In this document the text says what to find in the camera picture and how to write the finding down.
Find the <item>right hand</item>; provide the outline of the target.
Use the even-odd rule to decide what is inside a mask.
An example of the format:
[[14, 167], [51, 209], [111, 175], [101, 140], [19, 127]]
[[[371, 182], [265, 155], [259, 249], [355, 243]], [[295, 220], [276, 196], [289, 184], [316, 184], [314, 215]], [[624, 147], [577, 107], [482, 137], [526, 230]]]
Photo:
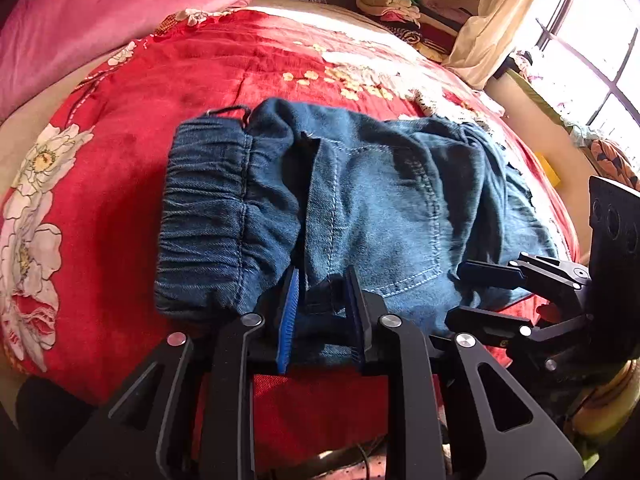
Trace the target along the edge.
[[630, 360], [606, 385], [595, 388], [572, 419], [578, 436], [604, 445], [622, 429], [639, 402], [639, 360]]

